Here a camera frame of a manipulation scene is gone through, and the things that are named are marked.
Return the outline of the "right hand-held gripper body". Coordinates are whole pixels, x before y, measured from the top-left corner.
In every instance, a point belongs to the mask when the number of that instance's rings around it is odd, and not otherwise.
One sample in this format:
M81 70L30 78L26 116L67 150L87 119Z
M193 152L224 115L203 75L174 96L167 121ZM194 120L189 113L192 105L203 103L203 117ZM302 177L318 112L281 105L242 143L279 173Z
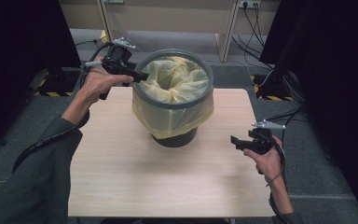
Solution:
M266 119L253 122L252 126L254 128L248 132L248 135L253 139L254 152L259 155L266 154L272 147L276 146L276 142L272 138L272 130L284 131L286 129L285 125Z

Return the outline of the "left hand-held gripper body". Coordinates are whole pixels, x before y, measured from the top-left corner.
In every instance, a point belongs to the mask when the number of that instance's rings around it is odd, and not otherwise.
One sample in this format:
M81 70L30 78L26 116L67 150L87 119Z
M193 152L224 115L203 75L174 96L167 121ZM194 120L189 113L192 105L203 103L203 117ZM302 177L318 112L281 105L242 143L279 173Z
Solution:
M108 48L107 54L101 61L96 61L95 58L104 48ZM101 65L109 74L133 75L135 64L129 62L132 56L130 49L135 49L135 46L127 42L124 37L106 42L98 47L91 58L84 63L83 71L88 72L91 67Z

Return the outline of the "yellow trash bag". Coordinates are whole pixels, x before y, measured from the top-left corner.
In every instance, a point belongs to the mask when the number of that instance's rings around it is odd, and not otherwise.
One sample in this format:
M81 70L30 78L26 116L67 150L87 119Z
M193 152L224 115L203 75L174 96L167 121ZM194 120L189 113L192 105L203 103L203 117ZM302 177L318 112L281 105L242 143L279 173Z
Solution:
M198 128L212 114L213 77L203 65L172 56L149 62L132 87L132 111L157 139Z

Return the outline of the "black trash can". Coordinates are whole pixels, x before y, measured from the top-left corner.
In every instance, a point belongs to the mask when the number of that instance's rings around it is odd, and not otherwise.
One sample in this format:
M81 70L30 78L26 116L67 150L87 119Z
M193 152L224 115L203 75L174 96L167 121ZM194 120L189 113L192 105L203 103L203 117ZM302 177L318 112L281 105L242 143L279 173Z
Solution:
M157 139L157 137L154 135L152 135L152 138L155 142L164 147L183 147L189 144L195 138L197 130L197 128L194 128L187 133L179 134L169 138Z

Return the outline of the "person's right hand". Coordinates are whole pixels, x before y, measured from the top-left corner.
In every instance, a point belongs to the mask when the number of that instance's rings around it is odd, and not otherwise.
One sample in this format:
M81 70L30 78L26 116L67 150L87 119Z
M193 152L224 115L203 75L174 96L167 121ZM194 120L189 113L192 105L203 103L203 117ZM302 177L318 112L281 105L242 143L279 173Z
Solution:
M255 161L256 170L265 177L268 185L281 176L281 157L275 146L264 155L259 155L248 148L243 151L243 154Z

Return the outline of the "person's left hand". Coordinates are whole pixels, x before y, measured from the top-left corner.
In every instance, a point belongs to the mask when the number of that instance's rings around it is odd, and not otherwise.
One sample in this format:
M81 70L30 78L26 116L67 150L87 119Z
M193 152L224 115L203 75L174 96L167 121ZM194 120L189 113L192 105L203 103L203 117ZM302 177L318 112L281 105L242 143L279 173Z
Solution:
M83 87L77 95L82 103L92 105L100 99L101 94L107 93L120 82L131 83L133 82L133 77L128 75L110 75L101 65L92 66Z

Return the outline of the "black stand base striped tape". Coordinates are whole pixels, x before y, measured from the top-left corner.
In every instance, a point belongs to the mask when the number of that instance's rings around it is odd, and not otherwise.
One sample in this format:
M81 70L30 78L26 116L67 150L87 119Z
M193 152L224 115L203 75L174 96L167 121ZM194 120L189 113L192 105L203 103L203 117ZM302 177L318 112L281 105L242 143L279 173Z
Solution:
M269 71L266 75L251 75L254 93L257 99L271 101L294 101L294 97L290 93L283 78L275 78L272 76L273 71Z
M61 68L57 73L48 71L37 84L34 95L47 97L69 97L74 93L80 71L75 68Z

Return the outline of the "beige desk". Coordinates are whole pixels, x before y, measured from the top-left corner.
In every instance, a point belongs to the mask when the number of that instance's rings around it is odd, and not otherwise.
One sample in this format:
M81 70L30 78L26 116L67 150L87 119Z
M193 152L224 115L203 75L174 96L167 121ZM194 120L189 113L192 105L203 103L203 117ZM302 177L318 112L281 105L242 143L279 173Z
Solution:
M59 0L73 29L105 30L113 40L132 31L200 33L215 36L219 59L227 59L231 37L252 32L257 22L267 35L280 4L261 0L239 8L240 0Z

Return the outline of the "black curtain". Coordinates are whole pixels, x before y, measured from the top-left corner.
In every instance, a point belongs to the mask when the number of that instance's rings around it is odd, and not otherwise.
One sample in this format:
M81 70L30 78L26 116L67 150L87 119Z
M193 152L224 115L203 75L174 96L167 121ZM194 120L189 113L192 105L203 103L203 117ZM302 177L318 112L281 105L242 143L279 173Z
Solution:
M296 74L358 201L358 0L281 0L261 60Z
M59 0L0 0L0 137L39 71L79 65Z

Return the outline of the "white wall socket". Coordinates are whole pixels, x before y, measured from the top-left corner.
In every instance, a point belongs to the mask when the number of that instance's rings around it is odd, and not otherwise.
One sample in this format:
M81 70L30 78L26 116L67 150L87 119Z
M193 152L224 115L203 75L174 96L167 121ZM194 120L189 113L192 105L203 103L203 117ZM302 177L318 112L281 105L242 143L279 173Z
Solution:
M259 7L261 0L240 0L239 8L256 8Z

